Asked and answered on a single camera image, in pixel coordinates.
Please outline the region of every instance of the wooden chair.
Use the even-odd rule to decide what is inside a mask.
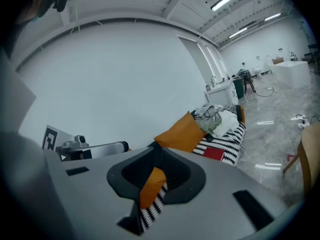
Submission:
[[[297,155],[284,168],[283,173],[298,158],[302,168],[304,195],[306,195],[315,184],[320,171],[320,122],[313,123],[303,130]]]

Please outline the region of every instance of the orange fabric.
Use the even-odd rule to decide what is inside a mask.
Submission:
[[[162,148],[192,152],[206,135],[188,111],[169,130],[154,138]]]
[[[149,208],[156,199],[161,187],[166,183],[165,173],[154,167],[143,189],[140,192],[140,208]]]
[[[246,124],[245,109],[243,106],[240,106],[240,108],[241,108],[242,123],[245,125]]]

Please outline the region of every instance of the red object on floor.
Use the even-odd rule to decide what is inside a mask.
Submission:
[[[204,151],[203,157],[221,161],[222,157],[224,156],[224,152],[225,151],[220,148],[207,147]]]
[[[286,157],[287,162],[290,162],[291,158],[294,158],[295,155],[294,154],[288,154]]]

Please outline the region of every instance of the green trash bin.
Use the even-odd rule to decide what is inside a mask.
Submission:
[[[242,78],[235,79],[233,80],[233,83],[238,99],[242,98],[245,95],[244,80]]]

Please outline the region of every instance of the laundry pile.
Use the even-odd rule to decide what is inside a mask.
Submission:
[[[214,137],[223,137],[227,131],[235,131],[239,126],[236,105],[223,107],[207,103],[196,108],[194,115],[201,130]]]

